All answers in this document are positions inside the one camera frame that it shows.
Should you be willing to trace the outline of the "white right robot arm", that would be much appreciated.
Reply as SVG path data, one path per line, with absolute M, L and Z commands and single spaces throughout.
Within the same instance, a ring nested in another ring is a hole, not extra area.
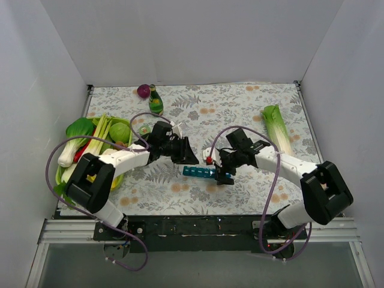
M 215 147 L 205 151 L 206 163 L 216 168 L 217 185 L 232 185 L 234 180 L 228 175 L 235 175 L 237 168 L 248 165 L 273 172 L 302 191 L 301 202 L 279 209 L 259 226 L 264 236 L 283 239 L 303 224 L 326 225 L 353 203 L 353 196 L 334 163 L 316 164 L 278 152 L 266 141 L 253 142 L 242 128 L 226 137 L 231 145 L 228 151 Z

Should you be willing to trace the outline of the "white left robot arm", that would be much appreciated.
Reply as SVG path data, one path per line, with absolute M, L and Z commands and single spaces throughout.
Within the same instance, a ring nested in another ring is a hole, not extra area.
M 85 154 L 66 182 L 64 193 L 107 225 L 107 233 L 115 240 L 128 232 L 124 214 L 109 200 L 113 180 L 137 167 L 146 166 L 161 156 L 170 157 L 175 164 L 196 165 L 189 139 L 179 128 L 158 121 L 144 140 L 137 140 L 127 149 L 109 155 Z

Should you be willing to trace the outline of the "teal weekly pill organizer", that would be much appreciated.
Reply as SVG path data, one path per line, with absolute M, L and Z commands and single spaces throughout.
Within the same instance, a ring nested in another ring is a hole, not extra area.
M 182 174 L 184 176 L 190 176 L 195 178 L 206 178 L 214 179 L 215 178 L 215 169 L 204 168 L 204 167 L 193 167 L 193 166 L 184 166 Z

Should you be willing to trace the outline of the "green pill bottle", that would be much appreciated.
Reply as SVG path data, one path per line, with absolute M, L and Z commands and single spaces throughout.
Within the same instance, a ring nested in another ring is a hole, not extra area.
M 141 127 L 139 127 L 139 134 L 141 136 L 144 136 L 150 132 L 151 132 L 151 128 L 148 125 L 142 125 Z

